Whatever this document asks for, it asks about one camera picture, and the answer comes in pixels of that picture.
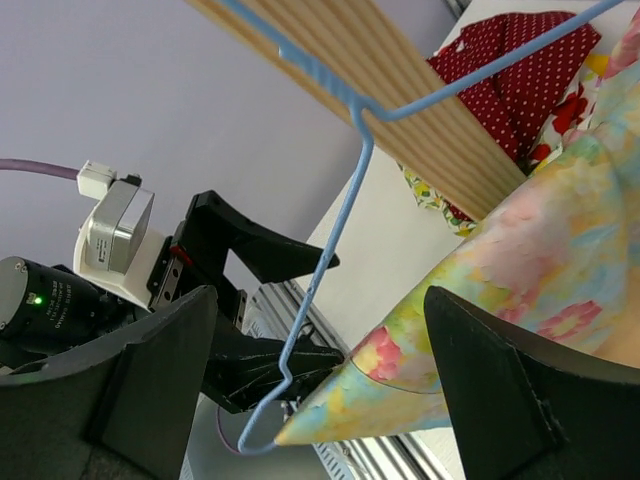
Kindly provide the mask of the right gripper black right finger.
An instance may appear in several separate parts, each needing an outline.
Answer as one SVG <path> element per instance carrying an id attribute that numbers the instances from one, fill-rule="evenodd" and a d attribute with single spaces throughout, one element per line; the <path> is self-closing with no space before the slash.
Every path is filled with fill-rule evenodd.
<path id="1" fill-rule="evenodd" d="M 469 479 L 636 479 L 639 371 L 428 288 L 428 336 Z"/>

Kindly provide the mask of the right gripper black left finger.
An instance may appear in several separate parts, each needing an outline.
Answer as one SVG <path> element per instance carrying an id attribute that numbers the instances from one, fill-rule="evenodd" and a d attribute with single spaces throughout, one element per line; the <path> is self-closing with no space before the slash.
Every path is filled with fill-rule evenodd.
<path id="1" fill-rule="evenodd" d="M 217 293 L 170 306 L 1 379 L 4 479 L 176 479 Z"/>

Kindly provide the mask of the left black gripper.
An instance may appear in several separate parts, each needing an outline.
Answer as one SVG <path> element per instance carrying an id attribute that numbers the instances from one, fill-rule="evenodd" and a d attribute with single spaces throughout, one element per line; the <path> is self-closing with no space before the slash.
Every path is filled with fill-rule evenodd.
<path id="1" fill-rule="evenodd" d="M 233 252 L 262 283 L 280 283 L 314 272 L 323 250 L 272 231 L 209 190 L 195 195 L 184 219 L 167 236 L 147 280 L 148 310 L 164 308 L 200 286 L 218 294 L 218 314 L 243 326 L 247 293 L 224 275 Z"/>

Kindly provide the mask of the pastel floral garment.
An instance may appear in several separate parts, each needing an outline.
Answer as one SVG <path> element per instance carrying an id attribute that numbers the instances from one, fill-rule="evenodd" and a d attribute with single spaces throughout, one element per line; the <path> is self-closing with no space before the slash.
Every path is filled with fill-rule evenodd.
<path id="1" fill-rule="evenodd" d="M 639 22 L 614 47 L 587 126 L 410 290 L 301 405 L 280 446 L 450 425 L 424 311 L 441 287 L 594 353 L 639 317 Z"/>

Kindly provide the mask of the lemon print skirt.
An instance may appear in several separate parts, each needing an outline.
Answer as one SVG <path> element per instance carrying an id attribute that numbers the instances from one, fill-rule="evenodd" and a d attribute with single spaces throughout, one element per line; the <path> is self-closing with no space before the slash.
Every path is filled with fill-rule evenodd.
<path id="1" fill-rule="evenodd" d="M 398 165 L 418 207 L 439 212 L 447 226 L 460 237 L 467 237 L 476 228 L 477 223 L 452 205 L 435 188 L 424 182 L 407 167 Z"/>

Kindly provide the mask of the red polka dot garment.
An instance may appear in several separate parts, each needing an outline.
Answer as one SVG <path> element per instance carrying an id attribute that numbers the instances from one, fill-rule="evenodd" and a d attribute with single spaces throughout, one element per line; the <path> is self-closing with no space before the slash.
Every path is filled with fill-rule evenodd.
<path id="1" fill-rule="evenodd" d="M 566 11 L 505 13 L 463 27 L 428 64 L 450 84 L 572 18 Z M 575 78 L 596 75 L 585 62 L 600 42 L 586 24 L 458 97 L 504 152 L 526 168 L 534 142 Z"/>

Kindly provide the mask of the red poppy print garment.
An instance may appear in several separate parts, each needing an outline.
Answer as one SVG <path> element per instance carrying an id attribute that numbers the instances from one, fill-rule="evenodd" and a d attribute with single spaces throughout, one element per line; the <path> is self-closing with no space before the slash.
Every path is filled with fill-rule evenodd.
<path id="1" fill-rule="evenodd" d="M 571 133 L 588 126 L 600 84 L 601 78 L 597 75 L 572 81 L 564 97 L 552 109 L 529 153 L 526 164 L 529 176 L 562 153 Z"/>

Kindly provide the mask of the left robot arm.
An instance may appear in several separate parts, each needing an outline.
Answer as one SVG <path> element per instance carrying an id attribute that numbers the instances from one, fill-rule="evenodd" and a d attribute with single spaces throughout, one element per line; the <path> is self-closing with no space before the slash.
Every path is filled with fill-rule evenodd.
<path id="1" fill-rule="evenodd" d="M 247 304 L 245 291 L 225 276 L 234 253 L 261 283 L 309 274 L 320 248 L 263 227 L 207 191 L 192 198 L 174 234 L 148 236 L 138 252 L 149 260 L 135 283 L 135 303 L 92 283 L 63 265 L 45 266 L 21 257 L 1 262 L 1 364 L 15 370 L 65 352 L 130 325 L 201 285 L 218 292 L 223 325 L 238 330 Z"/>

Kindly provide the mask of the wooden clothes rack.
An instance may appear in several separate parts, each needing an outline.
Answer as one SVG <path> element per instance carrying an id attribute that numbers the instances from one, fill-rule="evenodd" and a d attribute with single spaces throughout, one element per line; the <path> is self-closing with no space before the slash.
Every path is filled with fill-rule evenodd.
<path id="1" fill-rule="evenodd" d="M 279 58 L 274 41 L 219 1 L 193 7 L 304 88 L 341 120 L 347 109 Z M 385 108 L 404 106 L 443 87 L 414 44 L 372 1 L 249 1 L 247 7 L 316 56 L 358 93 Z M 526 177 L 456 98 L 407 119 L 365 116 L 379 148 L 474 220 L 481 220 Z"/>

